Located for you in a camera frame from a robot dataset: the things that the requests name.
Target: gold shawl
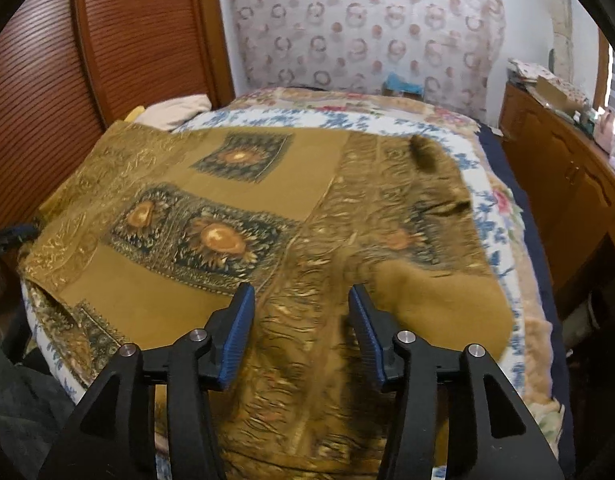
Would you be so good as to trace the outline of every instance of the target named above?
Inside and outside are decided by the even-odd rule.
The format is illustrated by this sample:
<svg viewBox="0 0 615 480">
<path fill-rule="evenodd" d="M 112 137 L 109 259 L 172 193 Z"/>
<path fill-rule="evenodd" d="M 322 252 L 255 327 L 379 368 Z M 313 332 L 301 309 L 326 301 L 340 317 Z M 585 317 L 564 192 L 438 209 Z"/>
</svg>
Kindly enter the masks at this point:
<svg viewBox="0 0 615 480">
<path fill-rule="evenodd" d="M 377 472 L 393 398 L 363 375 L 346 321 L 352 284 L 365 283 L 379 308 L 433 345 L 479 342 L 499 358 L 511 333 L 469 192 L 423 137 L 232 127 L 171 135 L 117 122 L 41 215 L 22 271 L 83 384 L 123 342 L 171 344 L 225 307 L 239 282 L 254 285 L 238 380 L 212 398 L 229 478 Z"/>
</svg>

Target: wooden drawer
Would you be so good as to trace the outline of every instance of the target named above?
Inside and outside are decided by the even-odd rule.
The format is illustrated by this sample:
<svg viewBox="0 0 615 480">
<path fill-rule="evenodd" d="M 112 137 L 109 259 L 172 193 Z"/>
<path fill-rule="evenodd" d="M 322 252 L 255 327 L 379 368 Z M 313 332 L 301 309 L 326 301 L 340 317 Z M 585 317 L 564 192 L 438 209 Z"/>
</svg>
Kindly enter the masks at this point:
<svg viewBox="0 0 615 480">
<path fill-rule="evenodd" d="M 519 108 L 521 104 L 520 101 L 519 91 L 512 86 L 508 86 L 508 91 L 505 92 L 505 99 L 501 110 L 499 128 L 503 134 L 510 139 L 515 138 L 514 123 L 517 121 L 517 117 L 521 112 Z"/>
<path fill-rule="evenodd" d="M 555 290 L 575 275 L 615 224 L 615 188 L 603 171 L 584 159 L 569 178 L 573 193 L 544 241 Z"/>
</svg>

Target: gray fabric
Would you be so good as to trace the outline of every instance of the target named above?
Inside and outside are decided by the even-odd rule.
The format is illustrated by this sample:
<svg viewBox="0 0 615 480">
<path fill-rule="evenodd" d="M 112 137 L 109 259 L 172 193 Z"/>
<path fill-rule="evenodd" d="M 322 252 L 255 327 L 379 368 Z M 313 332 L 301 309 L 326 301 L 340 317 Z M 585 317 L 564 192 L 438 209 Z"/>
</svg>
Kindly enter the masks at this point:
<svg viewBox="0 0 615 480">
<path fill-rule="evenodd" d="M 37 478 L 73 408 L 53 377 L 14 366 L 0 348 L 0 444 L 25 478 Z"/>
</svg>

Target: wooden slats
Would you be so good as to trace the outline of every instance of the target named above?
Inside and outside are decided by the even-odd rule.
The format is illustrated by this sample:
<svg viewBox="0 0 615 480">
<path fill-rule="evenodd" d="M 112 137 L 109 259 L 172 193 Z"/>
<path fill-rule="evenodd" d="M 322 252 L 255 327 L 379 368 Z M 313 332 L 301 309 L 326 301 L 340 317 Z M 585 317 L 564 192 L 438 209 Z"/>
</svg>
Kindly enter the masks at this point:
<svg viewBox="0 0 615 480">
<path fill-rule="evenodd" d="M 26 0 L 0 35 L 0 227 L 29 220 L 102 132 L 70 0 Z"/>
<path fill-rule="evenodd" d="M 0 35 L 0 227 L 29 220 L 105 124 L 202 92 L 233 98 L 219 0 L 26 0 Z"/>
<path fill-rule="evenodd" d="M 193 0 L 85 0 L 92 62 L 112 118 L 138 105 L 210 93 Z"/>
</svg>

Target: white pillow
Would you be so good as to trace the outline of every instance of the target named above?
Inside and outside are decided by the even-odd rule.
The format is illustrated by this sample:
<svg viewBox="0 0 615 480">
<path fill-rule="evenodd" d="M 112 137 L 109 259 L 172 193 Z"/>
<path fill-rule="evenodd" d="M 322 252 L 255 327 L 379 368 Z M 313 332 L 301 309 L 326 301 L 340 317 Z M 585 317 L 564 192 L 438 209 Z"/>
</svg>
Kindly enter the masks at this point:
<svg viewBox="0 0 615 480">
<path fill-rule="evenodd" d="M 134 122 L 171 132 L 185 121 L 211 109 L 212 104 L 206 94 L 188 95 L 149 106 Z"/>
</svg>

